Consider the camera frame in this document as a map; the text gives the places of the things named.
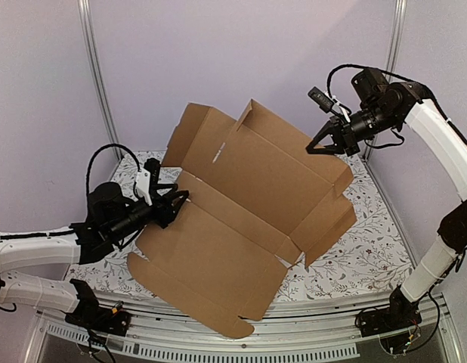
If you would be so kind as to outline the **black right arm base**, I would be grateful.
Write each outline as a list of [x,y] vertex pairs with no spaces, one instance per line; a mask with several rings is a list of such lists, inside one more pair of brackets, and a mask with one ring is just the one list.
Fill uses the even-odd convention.
[[367,308],[358,312],[354,325],[362,337],[384,334],[422,322],[417,302],[390,302],[388,307]]

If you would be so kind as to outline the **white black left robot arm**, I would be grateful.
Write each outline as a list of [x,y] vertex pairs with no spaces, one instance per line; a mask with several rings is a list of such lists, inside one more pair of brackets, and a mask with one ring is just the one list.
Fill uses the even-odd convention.
[[124,249],[150,223],[172,223],[188,191],[177,184],[156,184],[126,197],[119,184],[105,182],[87,195],[84,222],[67,228],[28,234],[0,232],[0,305],[19,303],[56,309],[75,316],[88,328],[104,322],[104,312],[84,281],[52,281],[19,273],[34,265],[87,265]]

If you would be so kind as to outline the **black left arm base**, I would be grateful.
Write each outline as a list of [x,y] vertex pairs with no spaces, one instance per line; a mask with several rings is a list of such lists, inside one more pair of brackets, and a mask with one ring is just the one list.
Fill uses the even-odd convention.
[[131,314],[121,304],[104,308],[97,303],[80,302],[73,312],[66,313],[65,322],[86,330],[124,337],[129,329]]

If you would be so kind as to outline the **brown cardboard box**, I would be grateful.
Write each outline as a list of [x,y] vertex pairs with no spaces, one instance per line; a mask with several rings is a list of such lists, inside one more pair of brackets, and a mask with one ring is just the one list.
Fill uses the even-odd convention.
[[148,225],[127,266],[136,282],[229,338],[251,335],[288,268],[310,265],[356,222],[350,166],[257,101],[239,119],[190,103],[162,164],[190,195],[167,228]]

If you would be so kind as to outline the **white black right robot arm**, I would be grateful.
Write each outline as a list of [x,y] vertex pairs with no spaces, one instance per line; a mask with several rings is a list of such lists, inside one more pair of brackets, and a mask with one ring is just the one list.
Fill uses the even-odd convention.
[[354,66],[358,72],[351,85],[359,108],[350,110],[331,91],[335,73],[348,67],[342,64],[331,70],[325,90],[313,87],[308,91],[308,97],[331,117],[306,146],[307,153],[352,156],[360,151],[361,143],[374,148],[373,140],[381,132],[398,135],[408,128],[431,154],[428,164],[438,168],[459,200],[442,218],[435,241],[419,264],[390,295],[382,323],[397,330],[410,320],[421,298],[451,268],[460,266],[467,252],[467,139],[427,85],[377,67]]

